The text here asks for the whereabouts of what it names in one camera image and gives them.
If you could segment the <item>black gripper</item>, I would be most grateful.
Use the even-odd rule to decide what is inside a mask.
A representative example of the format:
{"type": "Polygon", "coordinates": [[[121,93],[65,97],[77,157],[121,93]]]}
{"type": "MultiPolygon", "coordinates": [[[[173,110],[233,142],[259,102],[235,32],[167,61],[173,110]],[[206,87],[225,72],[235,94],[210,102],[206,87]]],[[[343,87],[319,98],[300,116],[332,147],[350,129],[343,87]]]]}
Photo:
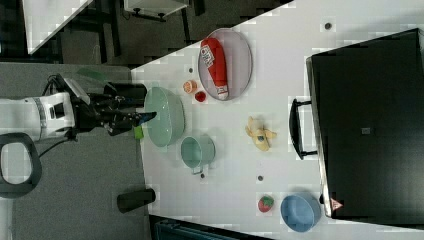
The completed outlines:
{"type": "Polygon", "coordinates": [[[112,115],[107,115],[105,109],[123,109],[123,97],[96,93],[89,93],[88,97],[90,102],[86,103],[75,94],[70,96],[75,120],[74,132],[90,132],[96,127],[104,127],[108,128],[110,136],[116,136],[154,119],[157,115],[156,112],[129,113],[116,116],[112,120],[112,115]]]}

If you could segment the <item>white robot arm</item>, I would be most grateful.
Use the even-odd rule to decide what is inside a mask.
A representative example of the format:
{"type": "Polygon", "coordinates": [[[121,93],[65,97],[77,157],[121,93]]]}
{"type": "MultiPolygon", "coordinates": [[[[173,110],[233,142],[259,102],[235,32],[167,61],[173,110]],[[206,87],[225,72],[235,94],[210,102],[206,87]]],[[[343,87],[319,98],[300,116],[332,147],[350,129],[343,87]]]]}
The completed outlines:
{"type": "Polygon", "coordinates": [[[108,100],[87,104],[70,93],[1,100],[1,135],[23,135],[32,141],[73,138],[78,133],[104,127],[110,136],[154,119],[156,112],[121,112],[108,100]]]}

